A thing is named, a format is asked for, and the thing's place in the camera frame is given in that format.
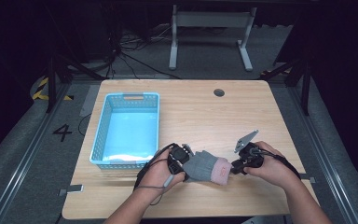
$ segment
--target metal stand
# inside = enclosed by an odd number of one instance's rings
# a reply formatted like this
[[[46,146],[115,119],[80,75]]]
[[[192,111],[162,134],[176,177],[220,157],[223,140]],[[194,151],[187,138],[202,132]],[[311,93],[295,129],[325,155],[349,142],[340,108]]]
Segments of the metal stand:
[[[56,74],[62,83],[70,83],[72,80],[72,74],[68,69],[68,65],[72,65],[78,71],[96,80],[105,80],[105,77],[94,73],[81,63],[76,63],[59,54],[52,56],[48,62],[48,110],[46,113],[49,113],[57,102]]]
[[[253,67],[246,50],[246,43],[255,19],[256,7],[252,7],[250,12],[193,12],[177,11],[177,6],[173,6],[172,12],[172,46],[169,68],[176,69],[178,52],[177,27],[233,27],[244,28],[245,33],[242,40],[238,40],[238,48],[241,53],[243,64],[246,71],[252,71]]]
[[[298,81],[303,77],[303,85],[301,92],[301,107],[306,116],[309,115],[308,112],[308,100],[310,95],[310,65],[309,62],[305,59],[293,60],[290,63],[285,63],[276,69],[268,72],[264,71],[264,76],[260,77],[260,80],[268,81],[272,77],[279,75],[280,73],[291,68],[289,76],[286,78],[284,83],[287,87],[295,87]]]

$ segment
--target cable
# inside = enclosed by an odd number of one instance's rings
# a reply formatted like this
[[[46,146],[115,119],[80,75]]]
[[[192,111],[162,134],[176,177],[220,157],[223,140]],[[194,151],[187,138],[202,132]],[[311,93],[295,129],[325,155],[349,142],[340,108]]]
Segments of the cable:
[[[54,222],[54,223],[58,224],[60,222],[61,218],[62,218],[62,213],[60,213],[60,215],[58,216],[56,222]]]
[[[161,72],[161,71],[159,71],[158,69],[156,69],[156,68],[154,68],[154,67],[152,67],[152,66],[150,66],[150,65],[148,65],[148,64],[146,64],[146,63],[143,63],[143,62],[141,62],[141,61],[139,61],[139,60],[137,60],[137,59],[131,57],[130,55],[128,55],[128,54],[126,54],[126,53],[124,53],[124,52],[121,52],[121,54],[123,54],[123,55],[126,56],[126,57],[129,57],[129,58],[133,59],[133,60],[136,61],[137,63],[143,64],[144,66],[146,66],[146,67],[148,67],[148,68],[150,68],[150,69],[152,69],[152,70],[154,70],[154,71],[156,71],[156,72],[158,72],[158,73],[160,73],[160,74],[167,75],[167,76],[170,76],[170,77],[174,77],[174,78],[177,78],[177,79],[181,79],[180,77],[178,77],[178,76],[176,76],[176,75],[172,75],[172,74],[169,74],[169,73]]]
[[[88,114],[87,116],[85,116],[80,122],[79,122],[79,125],[77,126],[77,130],[79,131],[79,133],[81,134],[81,135],[83,135],[83,136],[85,136],[85,134],[83,134],[81,131],[80,131],[80,125],[81,125],[81,123],[83,122],[83,120],[86,118],[86,117],[88,117],[88,116],[90,116],[91,114]]]
[[[153,161],[155,158],[158,158],[162,154],[162,152],[164,152],[168,148],[169,147],[163,148],[158,154],[156,154],[156,156],[154,156],[154,158],[151,161]],[[158,161],[155,161],[155,162],[151,163],[147,167],[145,172],[147,173],[147,171],[150,169],[150,167],[154,166],[155,164],[157,164],[157,163],[159,163],[161,161],[167,161],[167,160],[168,159],[161,159],[161,160],[158,160]],[[173,173],[172,168],[171,167],[168,167],[168,168],[170,169],[170,173],[172,174]],[[164,190],[170,185],[171,181],[173,180],[173,177],[174,177],[174,175],[170,175],[170,177],[167,178],[167,180],[165,181],[165,183],[164,183],[164,185],[162,187],[140,185],[140,186],[137,186],[134,190],[136,190],[136,189],[162,189],[162,193],[159,195],[158,200],[155,203],[150,204],[150,205],[157,205],[161,201],[162,196],[165,193]]]
[[[124,61],[124,63],[131,69],[133,75],[134,75],[136,78],[138,78],[138,77],[136,76],[136,74],[135,74],[135,71],[133,71],[133,68],[127,63],[127,61],[126,61],[125,59],[121,58],[120,56],[118,56],[118,57],[119,57],[121,60]]]

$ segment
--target black cable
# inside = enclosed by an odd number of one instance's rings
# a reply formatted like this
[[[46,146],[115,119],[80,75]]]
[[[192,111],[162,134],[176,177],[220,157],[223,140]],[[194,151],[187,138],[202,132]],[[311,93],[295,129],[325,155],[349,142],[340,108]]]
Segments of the black cable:
[[[172,74],[169,74],[169,73],[161,72],[161,71],[159,71],[158,69],[156,69],[156,68],[154,68],[154,67],[152,67],[152,66],[150,66],[150,65],[148,65],[148,64],[146,64],[146,63],[143,63],[143,62],[141,62],[141,61],[139,61],[139,60],[137,60],[137,59],[131,57],[130,55],[128,55],[128,54],[126,54],[126,53],[124,53],[124,52],[121,52],[121,54],[123,54],[123,55],[126,56],[126,57],[129,57],[129,58],[133,59],[133,60],[136,61],[137,63],[143,64],[144,66],[146,66],[146,67],[148,67],[148,68],[150,68],[150,69],[152,69],[152,70],[154,70],[154,71],[156,71],[156,72],[158,72],[158,73],[160,73],[160,74],[167,75],[167,76],[169,76],[169,77],[174,77],[174,78],[177,78],[177,79],[181,79],[181,78],[177,77],[176,75],[172,75]]]
[[[58,224],[62,218],[62,213],[58,216],[57,220],[54,222],[55,224]]]
[[[84,120],[85,118],[87,118],[88,116],[90,116],[90,115],[91,115],[91,114],[88,114],[87,116],[85,116],[85,117],[79,122],[79,125],[77,126],[77,130],[78,130],[79,133],[80,133],[81,135],[83,135],[83,136],[85,136],[85,134],[80,131],[80,125],[81,125],[81,123],[83,122],[83,120]]]
[[[136,78],[138,78],[138,77],[136,76],[136,74],[135,74],[135,71],[133,71],[133,68],[127,63],[127,61],[126,61],[125,59],[121,58],[120,56],[118,56],[118,57],[119,57],[121,60],[124,61],[124,63],[131,69],[133,75],[134,75]]]
[[[162,154],[162,152],[164,152],[164,151],[165,151],[166,149],[168,149],[168,148],[169,148],[169,147],[163,148],[156,156],[153,157],[153,159],[158,158],[158,157]],[[151,164],[147,167],[145,173],[147,173],[147,171],[150,169],[150,167],[154,166],[155,164],[157,164],[157,163],[159,163],[159,162],[161,162],[161,161],[168,161],[168,159],[161,159],[161,160],[158,160],[158,161],[155,161],[155,162],[151,163]],[[173,173],[172,168],[171,168],[171,167],[168,167],[168,168],[170,169],[170,173],[172,174],[172,173]],[[141,186],[137,186],[134,190],[136,190],[136,189],[163,189],[161,195],[159,195],[158,200],[157,200],[155,203],[151,203],[151,204],[150,204],[150,205],[157,205],[157,204],[159,204],[159,202],[161,201],[162,196],[163,196],[164,193],[165,193],[164,190],[165,190],[166,188],[167,188],[167,187],[164,187],[164,186],[162,186],[162,187],[156,187],[156,186],[143,186],[143,185],[141,185]]]

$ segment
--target dark floor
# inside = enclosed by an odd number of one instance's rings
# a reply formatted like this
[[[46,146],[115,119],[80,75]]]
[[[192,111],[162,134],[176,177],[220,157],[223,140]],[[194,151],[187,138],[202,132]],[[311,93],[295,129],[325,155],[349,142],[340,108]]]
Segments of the dark floor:
[[[175,71],[168,69],[171,42],[170,36],[167,35],[143,49],[126,52],[155,70],[129,57],[120,56],[121,58],[114,61],[108,76],[172,78],[163,74],[168,73],[182,79],[255,79],[262,71],[273,67],[272,63],[290,29],[291,27],[262,27],[252,30],[247,49],[254,66],[253,72],[245,72],[236,47],[236,40],[241,39],[241,30],[222,30],[217,35],[202,29],[192,29],[180,33]],[[99,74],[105,76],[107,72],[105,69]],[[358,174],[315,84],[311,83],[310,115],[306,117],[298,107],[301,83],[296,88],[286,88],[282,84],[283,79],[284,76],[275,77],[269,82],[270,87],[307,173],[316,180],[312,186],[322,209],[334,223],[358,223]],[[37,87],[39,82],[40,79],[36,80],[34,86]],[[47,101],[34,101],[33,106],[2,142],[1,223],[53,223],[60,217],[64,196],[58,197],[57,193],[59,189],[66,189],[70,184],[83,134],[87,130],[88,111],[92,109],[92,104],[85,102],[95,97],[94,92],[98,85],[98,81],[83,75],[76,75],[70,85],[59,83],[58,90],[61,95],[73,95],[74,100],[59,101],[50,114],[45,113]],[[67,125],[68,132],[72,133],[67,134],[61,141],[62,136],[54,134],[54,131],[64,125]],[[335,189],[336,186],[342,186],[342,189]],[[248,217],[202,221],[192,219],[186,222],[181,220],[181,223],[242,223],[247,219]],[[251,221],[288,223],[291,218],[254,217],[246,223]],[[63,218],[59,220],[59,223],[101,222]]]

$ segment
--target finger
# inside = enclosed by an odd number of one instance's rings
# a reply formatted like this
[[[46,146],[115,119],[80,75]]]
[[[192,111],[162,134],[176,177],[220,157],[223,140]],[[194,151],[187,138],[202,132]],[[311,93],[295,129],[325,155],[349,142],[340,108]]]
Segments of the finger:
[[[244,167],[243,171],[249,175],[255,175],[255,176],[258,176],[259,173],[259,169],[252,168],[252,167]]]
[[[183,182],[185,180],[185,175],[186,175],[185,172],[181,172],[181,173],[175,175],[175,177],[173,178],[172,182],[174,184],[177,184],[179,182]]]
[[[283,154],[282,154],[279,150],[273,148],[272,146],[270,146],[269,144],[267,144],[267,143],[265,143],[265,142],[263,142],[263,141],[256,142],[255,144],[256,144],[258,147],[263,148],[263,149],[265,149],[265,150],[267,150],[267,151],[269,151],[269,152],[271,152],[271,153],[273,153],[273,154],[277,154],[277,155],[283,156]]]

